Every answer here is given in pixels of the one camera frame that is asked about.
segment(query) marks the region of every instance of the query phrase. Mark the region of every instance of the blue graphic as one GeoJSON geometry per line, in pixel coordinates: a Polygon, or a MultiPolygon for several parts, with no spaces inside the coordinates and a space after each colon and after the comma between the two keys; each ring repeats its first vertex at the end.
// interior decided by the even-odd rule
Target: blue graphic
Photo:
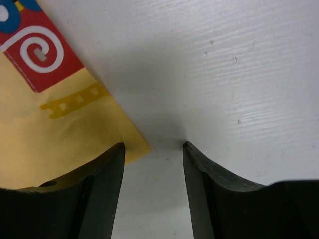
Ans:
{"type": "Polygon", "coordinates": [[[19,10],[12,0],[0,0],[0,5],[5,7],[9,13],[9,18],[6,21],[0,21],[0,32],[14,33],[21,23],[19,10]]]}
{"type": "Polygon", "coordinates": [[[35,0],[18,0],[18,2],[21,3],[22,6],[24,6],[25,8],[31,11],[42,11],[42,9],[36,3],[35,0]]]}

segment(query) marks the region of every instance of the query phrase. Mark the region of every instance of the yellow paper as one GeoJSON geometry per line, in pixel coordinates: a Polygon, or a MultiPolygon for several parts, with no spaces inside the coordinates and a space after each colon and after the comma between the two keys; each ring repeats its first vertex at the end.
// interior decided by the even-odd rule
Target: yellow paper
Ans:
{"type": "Polygon", "coordinates": [[[125,144],[126,163],[150,151],[114,98],[85,68],[35,93],[0,52],[0,75],[0,187],[39,186],[117,142],[125,144]]]}

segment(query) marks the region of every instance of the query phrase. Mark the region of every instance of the white surface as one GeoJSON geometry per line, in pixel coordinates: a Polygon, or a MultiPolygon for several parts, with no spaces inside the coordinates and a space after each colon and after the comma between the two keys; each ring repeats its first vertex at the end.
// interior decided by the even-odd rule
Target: white surface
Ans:
{"type": "Polygon", "coordinates": [[[186,139],[259,183],[319,178],[318,1],[42,3],[154,149],[125,169],[113,239],[192,238],[186,139]]]}

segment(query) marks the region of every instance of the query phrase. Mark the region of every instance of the white spiral design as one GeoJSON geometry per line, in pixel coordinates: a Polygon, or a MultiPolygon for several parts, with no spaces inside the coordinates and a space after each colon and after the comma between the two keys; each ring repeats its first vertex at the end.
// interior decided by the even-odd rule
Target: white spiral design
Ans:
{"type": "Polygon", "coordinates": [[[43,26],[28,26],[18,32],[16,35],[14,35],[12,38],[10,38],[8,41],[6,41],[0,49],[2,51],[7,51],[12,45],[14,45],[17,41],[21,40],[23,37],[32,34],[32,33],[39,33],[42,35],[45,35],[48,37],[54,44],[56,51],[57,51],[57,57],[54,61],[54,63],[48,67],[41,67],[37,64],[35,64],[30,56],[28,55],[27,49],[32,44],[38,44],[42,48],[43,54],[47,54],[50,50],[49,44],[43,40],[40,37],[30,37],[27,40],[23,42],[20,48],[20,55],[22,59],[25,61],[25,63],[30,67],[33,71],[38,73],[49,73],[54,70],[56,70],[62,63],[64,58],[64,50],[63,46],[61,44],[61,41],[59,38],[49,29],[43,27],[43,26]]]}

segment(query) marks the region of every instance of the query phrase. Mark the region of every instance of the red label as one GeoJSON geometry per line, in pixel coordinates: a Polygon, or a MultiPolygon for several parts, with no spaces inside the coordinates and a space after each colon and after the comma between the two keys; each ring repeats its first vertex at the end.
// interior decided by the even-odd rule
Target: red label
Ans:
{"type": "Polygon", "coordinates": [[[0,49],[34,91],[42,92],[84,67],[44,12],[24,9],[20,15],[15,33],[0,33],[0,49]]]}

